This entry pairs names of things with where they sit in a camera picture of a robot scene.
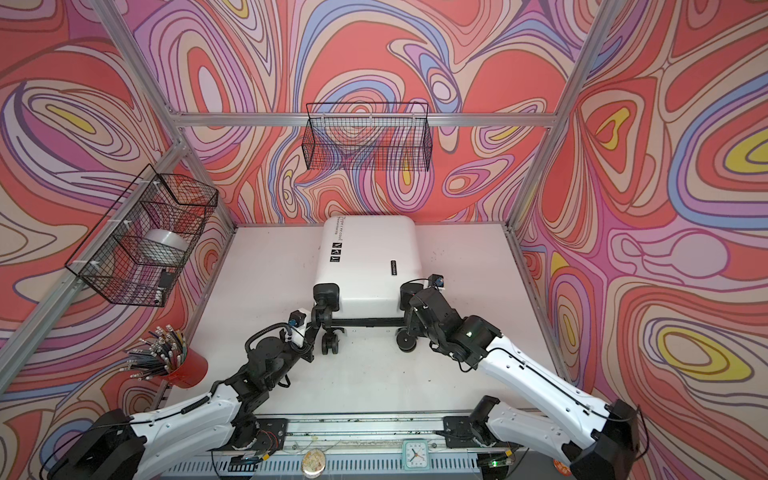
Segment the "black suitcase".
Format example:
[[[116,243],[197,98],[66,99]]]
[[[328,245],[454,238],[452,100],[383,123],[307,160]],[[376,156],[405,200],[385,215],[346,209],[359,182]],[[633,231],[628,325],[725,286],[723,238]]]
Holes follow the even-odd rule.
[[[339,334],[393,328],[398,348],[412,352],[423,328],[410,318],[411,298],[444,277],[425,275],[416,225],[406,216],[345,215],[326,220],[312,295],[325,330],[324,355],[339,351]]]

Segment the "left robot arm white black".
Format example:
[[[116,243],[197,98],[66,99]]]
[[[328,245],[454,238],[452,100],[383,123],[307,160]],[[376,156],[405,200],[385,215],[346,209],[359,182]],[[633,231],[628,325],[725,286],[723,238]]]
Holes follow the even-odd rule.
[[[41,469],[44,479],[152,479],[179,461],[220,447],[246,450],[259,431],[256,410],[272,390],[290,385],[289,371],[312,362],[329,307],[296,310],[245,343],[246,363],[190,400],[148,413],[102,415]]]

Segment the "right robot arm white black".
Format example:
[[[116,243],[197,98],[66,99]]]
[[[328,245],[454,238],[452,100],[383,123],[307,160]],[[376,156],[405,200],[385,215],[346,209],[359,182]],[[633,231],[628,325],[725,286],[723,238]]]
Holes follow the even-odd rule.
[[[469,441],[513,444],[565,464],[577,479],[626,479],[643,453],[640,411],[579,390],[544,368],[485,319],[463,317],[436,287],[403,294],[406,328],[432,351],[518,392],[530,414],[486,395],[468,417]]]

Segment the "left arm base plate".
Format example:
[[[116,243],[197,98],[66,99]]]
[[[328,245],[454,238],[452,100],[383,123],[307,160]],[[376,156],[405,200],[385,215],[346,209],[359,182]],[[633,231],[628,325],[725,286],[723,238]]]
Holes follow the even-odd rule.
[[[274,453],[284,446],[287,426],[287,418],[245,420],[235,425],[226,446],[233,450]]]

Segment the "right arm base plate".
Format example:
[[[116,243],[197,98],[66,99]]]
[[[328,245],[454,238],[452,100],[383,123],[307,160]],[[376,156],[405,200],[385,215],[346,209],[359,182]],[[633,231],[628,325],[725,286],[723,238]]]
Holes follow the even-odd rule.
[[[468,416],[444,416],[442,418],[442,428],[435,431],[435,434],[441,437],[449,449],[503,449],[516,452],[521,448],[516,443],[493,441],[483,443],[476,436],[471,428],[471,422]]]

